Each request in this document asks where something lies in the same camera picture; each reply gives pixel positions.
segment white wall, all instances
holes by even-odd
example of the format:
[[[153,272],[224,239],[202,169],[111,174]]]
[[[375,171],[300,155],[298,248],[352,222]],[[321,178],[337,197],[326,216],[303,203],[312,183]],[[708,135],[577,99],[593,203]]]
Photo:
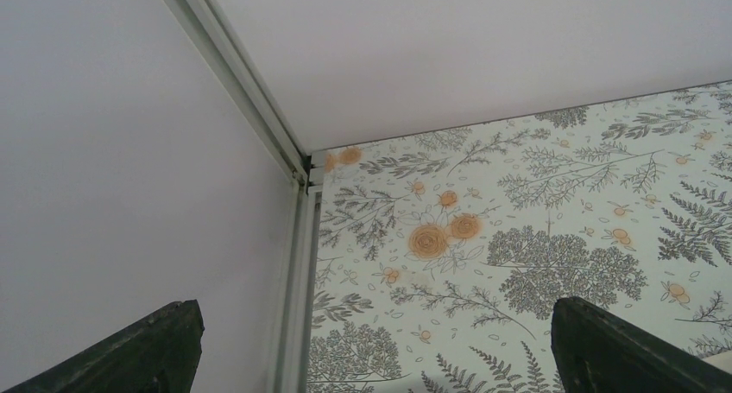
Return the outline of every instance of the white wall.
[[[0,0],[0,390],[198,298],[262,391],[290,186],[161,0]]]
[[[732,79],[730,0],[217,0],[307,151]]]

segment floral wallpaper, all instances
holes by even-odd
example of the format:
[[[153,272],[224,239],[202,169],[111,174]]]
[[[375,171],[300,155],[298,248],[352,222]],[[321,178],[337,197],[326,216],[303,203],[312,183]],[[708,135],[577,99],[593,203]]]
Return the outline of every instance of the floral wallpaper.
[[[732,83],[331,150],[310,392],[563,391],[578,295],[732,349]]]

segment dark object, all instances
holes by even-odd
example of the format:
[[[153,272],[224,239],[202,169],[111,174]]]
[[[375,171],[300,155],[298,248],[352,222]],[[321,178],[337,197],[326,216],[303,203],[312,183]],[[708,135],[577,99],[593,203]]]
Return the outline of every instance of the dark object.
[[[188,393],[203,331],[197,301],[173,302],[5,393]]]
[[[732,392],[732,375],[579,297],[554,304],[552,352],[567,393]]]

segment rose illustration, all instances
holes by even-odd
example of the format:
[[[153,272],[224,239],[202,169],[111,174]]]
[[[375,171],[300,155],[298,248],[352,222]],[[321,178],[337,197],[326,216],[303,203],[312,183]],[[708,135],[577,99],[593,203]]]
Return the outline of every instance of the rose illustration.
[[[463,213],[463,215],[457,216],[450,223],[452,236],[458,239],[470,239],[476,236],[480,229],[480,219],[475,214]]]
[[[350,147],[341,151],[338,155],[338,162],[341,164],[356,164],[361,160],[361,149],[358,147]]]
[[[437,225],[422,225],[409,237],[409,249],[425,261],[441,257],[447,249],[445,231]]]
[[[439,196],[439,204],[442,207],[453,207],[458,202],[458,194],[448,190]]]

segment orange rose print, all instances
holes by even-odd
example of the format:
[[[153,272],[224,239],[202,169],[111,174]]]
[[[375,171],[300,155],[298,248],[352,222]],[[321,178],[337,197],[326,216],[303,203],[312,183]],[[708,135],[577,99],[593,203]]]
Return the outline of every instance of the orange rose print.
[[[336,159],[336,157],[331,153],[327,153],[325,155],[325,172],[330,173],[331,171],[333,171],[333,169],[336,167],[336,164],[338,164],[338,160]]]
[[[341,164],[356,164],[361,160],[361,149],[358,147],[350,147],[341,151],[338,155],[338,162]]]
[[[409,237],[409,250],[419,259],[429,261],[441,257],[447,249],[445,231],[437,225],[423,225]]]
[[[414,194],[422,195],[425,193],[425,184],[421,181],[416,181],[412,185],[412,192]]]
[[[458,195],[452,190],[448,190],[439,196],[439,204],[442,207],[453,207],[458,202]]]
[[[454,238],[470,239],[478,234],[481,229],[480,219],[474,214],[463,214],[457,216],[450,223],[450,231]]]

